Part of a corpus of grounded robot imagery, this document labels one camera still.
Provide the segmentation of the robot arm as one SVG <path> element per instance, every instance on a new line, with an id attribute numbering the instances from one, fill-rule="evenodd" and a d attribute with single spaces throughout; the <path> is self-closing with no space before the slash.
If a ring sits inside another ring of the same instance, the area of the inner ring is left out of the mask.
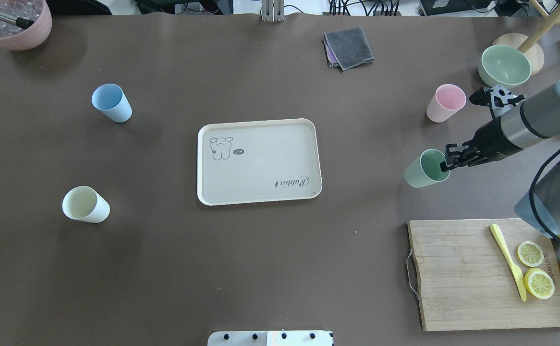
<path id="1" fill-rule="evenodd" d="M 437 171 L 473 167 L 500 161 L 528 148 L 542 148 L 551 138 L 560 141 L 560 79 L 525 97 L 503 86 L 483 87 L 470 102 L 487 107 L 491 120 L 463 144 L 448 144 Z M 515 213 L 548 238 L 560 237 L 560 149 L 541 156 L 527 193 L 515 205 Z"/>

